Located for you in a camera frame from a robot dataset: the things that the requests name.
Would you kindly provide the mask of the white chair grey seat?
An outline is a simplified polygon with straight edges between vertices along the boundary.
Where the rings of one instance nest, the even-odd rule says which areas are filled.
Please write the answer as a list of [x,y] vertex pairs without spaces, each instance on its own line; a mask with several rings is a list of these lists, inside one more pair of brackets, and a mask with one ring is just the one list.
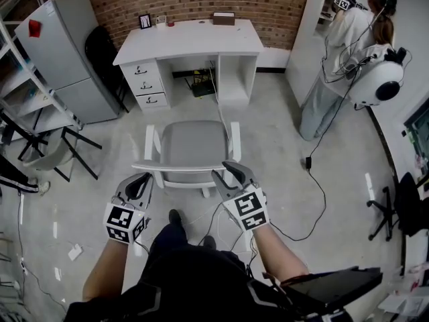
[[199,189],[209,198],[215,187],[211,172],[218,172],[231,184],[232,176],[223,162],[241,161],[239,122],[231,122],[230,131],[228,134],[222,122],[211,120],[171,123],[162,133],[150,124],[145,131],[143,159],[132,167],[152,173],[161,189]]

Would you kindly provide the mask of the black framed glass panel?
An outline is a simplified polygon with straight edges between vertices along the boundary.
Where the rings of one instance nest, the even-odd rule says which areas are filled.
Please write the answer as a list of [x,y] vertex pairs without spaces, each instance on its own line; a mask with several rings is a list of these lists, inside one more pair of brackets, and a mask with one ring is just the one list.
[[425,174],[429,171],[429,98],[404,123],[416,153],[416,165]]

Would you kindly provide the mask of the person's black clothed body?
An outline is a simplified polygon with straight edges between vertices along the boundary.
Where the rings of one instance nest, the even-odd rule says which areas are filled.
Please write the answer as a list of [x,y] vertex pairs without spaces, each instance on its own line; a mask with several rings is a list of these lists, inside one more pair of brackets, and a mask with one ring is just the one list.
[[70,304],[64,322],[295,322],[282,288],[289,280],[266,285],[236,254],[191,245],[184,226],[168,222],[136,285]]

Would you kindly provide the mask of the white bookshelf cabinet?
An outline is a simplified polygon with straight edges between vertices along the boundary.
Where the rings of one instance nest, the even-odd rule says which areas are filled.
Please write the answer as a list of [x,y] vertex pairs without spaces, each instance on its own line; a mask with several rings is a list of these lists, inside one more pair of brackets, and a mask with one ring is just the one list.
[[306,0],[296,39],[286,67],[286,79],[299,105],[305,101],[320,70],[327,16],[332,0]]

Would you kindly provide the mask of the white metal shelving rack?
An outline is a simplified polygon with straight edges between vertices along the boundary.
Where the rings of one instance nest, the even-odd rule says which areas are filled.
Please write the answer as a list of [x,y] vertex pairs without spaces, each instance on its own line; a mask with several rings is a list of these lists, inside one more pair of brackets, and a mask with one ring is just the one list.
[[55,96],[19,43],[15,28],[23,21],[17,11],[29,12],[44,0],[0,0],[0,110],[38,135],[80,121]]

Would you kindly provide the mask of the black router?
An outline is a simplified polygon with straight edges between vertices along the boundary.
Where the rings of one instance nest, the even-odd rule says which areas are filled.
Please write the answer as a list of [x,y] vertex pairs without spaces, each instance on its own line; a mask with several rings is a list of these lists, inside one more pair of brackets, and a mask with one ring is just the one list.
[[206,95],[215,94],[215,85],[211,80],[189,83],[187,78],[184,79],[188,88],[191,90],[194,97],[203,97]]

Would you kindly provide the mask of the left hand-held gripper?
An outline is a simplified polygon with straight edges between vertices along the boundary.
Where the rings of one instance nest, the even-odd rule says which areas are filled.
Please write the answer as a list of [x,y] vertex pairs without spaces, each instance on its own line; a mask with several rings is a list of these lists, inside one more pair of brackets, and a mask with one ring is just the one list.
[[123,180],[107,203],[103,225],[110,239],[123,244],[134,243],[147,227],[147,208],[151,201],[154,177],[149,172],[134,174]]

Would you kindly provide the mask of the black office chair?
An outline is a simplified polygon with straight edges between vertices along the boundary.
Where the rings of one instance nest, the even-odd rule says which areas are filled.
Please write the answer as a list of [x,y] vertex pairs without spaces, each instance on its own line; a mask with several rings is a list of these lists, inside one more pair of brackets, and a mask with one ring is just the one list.
[[424,229],[429,230],[429,197],[420,198],[418,188],[421,185],[422,182],[416,183],[412,174],[407,172],[395,185],[393,203],[388,186],[382,190],[386,198],[385,205],[374,200],[367,201],[368,207],[376,207],[383,215],[377,229],[369,235],[369,241],[372,241],[385,225],[387,226],[387,242],[392,238],[396,224],[398,224],[399,230],[408,237],[412,237]]

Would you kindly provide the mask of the person's left forearm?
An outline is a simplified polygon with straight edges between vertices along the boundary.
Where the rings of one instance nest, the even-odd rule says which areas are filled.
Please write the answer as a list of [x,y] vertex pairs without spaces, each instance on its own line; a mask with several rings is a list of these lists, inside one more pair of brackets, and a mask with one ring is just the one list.
[[83,301],[119,297],[123,290],[128,245],[109,240],[82,290]]

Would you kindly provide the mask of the black folding chair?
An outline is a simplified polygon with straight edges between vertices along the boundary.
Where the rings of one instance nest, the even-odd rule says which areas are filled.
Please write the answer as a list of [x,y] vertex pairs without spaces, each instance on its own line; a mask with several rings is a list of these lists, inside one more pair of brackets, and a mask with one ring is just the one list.
[[87,37],[84,45],[85,54],[96,74],[106,86],[122,110],[129,112],[124,104],[127,83],[118,66],[113,65],[118,51],[106,30],[98,25]]

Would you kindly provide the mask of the white paper clutter pile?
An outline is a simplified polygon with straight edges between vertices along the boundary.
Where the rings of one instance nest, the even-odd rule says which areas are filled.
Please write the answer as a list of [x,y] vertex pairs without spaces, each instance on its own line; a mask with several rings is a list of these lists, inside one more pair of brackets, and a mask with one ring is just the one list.
[[388,282],[389,294],[378,309],[404,317],[417,317],[429,305],[429,281],[423,277],[429,271],[429,262],[409,268],[398,268]]

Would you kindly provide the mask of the white desk with drawers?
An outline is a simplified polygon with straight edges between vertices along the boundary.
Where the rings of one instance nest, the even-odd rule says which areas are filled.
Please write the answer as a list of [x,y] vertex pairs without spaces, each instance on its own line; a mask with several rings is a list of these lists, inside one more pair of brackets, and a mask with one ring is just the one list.
[[258,55],[264,47],[248,19],[235,25],[212,21],[179,21],[174,27],[133,30],[113,61],[120,68],[130,62],[156,61],[168,107],[142,109],[144,113],[169,109],[174,104],[174,65],[185,70],[212,70],[217,100],[221,106],[244,107],[253,90]]

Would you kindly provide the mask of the grey chair black legs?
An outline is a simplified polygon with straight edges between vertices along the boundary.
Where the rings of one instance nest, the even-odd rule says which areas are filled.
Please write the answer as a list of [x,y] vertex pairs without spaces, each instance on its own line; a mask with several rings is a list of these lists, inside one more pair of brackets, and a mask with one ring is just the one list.
[[70,176],[66,176],[59,167],[76,159],[95,180],[98,180],[98,175],[84,161],[76,147],[78,141],[82,141],[99,150],[103,149],[102,145],[84,137],[74,127],[62,127],[54,131],[46,131],[46,133],[44,140],[48,144],[38,144],[38,149],[44,156],[40,156],[34,148],[30,148],[23,156],[22,164],[24,167],[41,171],[53,170],[65,181],[70,182]]

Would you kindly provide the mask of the white panel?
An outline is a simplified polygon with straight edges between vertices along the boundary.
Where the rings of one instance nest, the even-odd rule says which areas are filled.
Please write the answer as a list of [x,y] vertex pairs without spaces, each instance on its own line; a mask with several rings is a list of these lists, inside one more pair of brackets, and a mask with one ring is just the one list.
[[264,48],[257,57],[257,72],[263,73],[285,73],[290,50],[279,48]]

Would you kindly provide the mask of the white side table black edge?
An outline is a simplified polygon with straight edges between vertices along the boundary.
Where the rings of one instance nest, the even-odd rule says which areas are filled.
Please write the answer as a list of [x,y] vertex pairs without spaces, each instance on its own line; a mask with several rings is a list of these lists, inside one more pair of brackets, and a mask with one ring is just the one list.
[[[393,179],[399,182],[409,172],[414,181],[419,183],[423,175],[404,121],[399,117],[387,116],[378,107],[370,109],[369,115],[382,141]],[[402,236],[401,265],[404,272],[425,263],[428,253],[429,230],[423,229],[413,236]]]

